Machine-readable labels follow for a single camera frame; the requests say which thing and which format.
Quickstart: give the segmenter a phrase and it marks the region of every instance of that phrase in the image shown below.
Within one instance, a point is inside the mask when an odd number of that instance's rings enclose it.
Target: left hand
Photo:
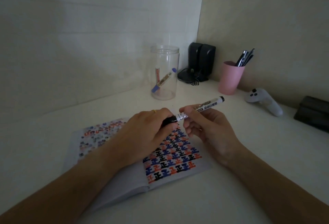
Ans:
[[[162,121],[171,116],[173,114],[167,108],[157,112],[142,111],[135,114],[101,149],[105,154],[106,151],[115,151],[109,153],[115,153],[115,160],[121,167],[140,161],[152,153],[163,139],[178,127],[175,122],[160,128]]]

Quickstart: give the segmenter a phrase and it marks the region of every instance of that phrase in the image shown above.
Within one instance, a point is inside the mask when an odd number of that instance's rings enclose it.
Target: white desk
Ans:
[[[217,82],[199,86],[178,82],[177,96],[158,101],[149,86],[0,126],[0,213],[60,175],[74,130],[129,117],[142,110],[179,109],[217,97]],[[240,141],[279,172],[329,204],[329,134],[293,119],[282,106],[272,116],[243,100],[244,92],[224,96],[216,107],[227,116]],[[205,153],[202,144],[192,140]],[[212,160],[211,170],[165,185],[83,216],[80,223],[270,223],[233,174]]]

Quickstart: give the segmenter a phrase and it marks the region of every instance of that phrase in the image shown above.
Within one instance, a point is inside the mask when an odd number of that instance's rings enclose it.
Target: pink cup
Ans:
[[[244,70],[245,67],[236,67],[233,61],[224,62],[218,91],[224,95],[233,95]]]

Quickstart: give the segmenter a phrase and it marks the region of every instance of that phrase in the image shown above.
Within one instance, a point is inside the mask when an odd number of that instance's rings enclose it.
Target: game controller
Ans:
[[[279,117],[283,114],[281,107],[278,103],[267,93],[265,89],[253,89],[245,96],[245,101],[249,103],[260,102],[264,105],[273,115]]]

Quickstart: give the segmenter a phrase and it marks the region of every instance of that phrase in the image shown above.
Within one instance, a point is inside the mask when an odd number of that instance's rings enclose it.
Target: notebook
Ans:
[[[120,118],[90,126],[72,133],[63,173],[80,160],[110,142],[128,121]],[[115,204],[131,196],[155,189],[165,183],[190,176],[210,168],[210,164],[192,146],[181,128],[174,130],[159,147],[142,161],[121,169],[103,188],[86,211]]]

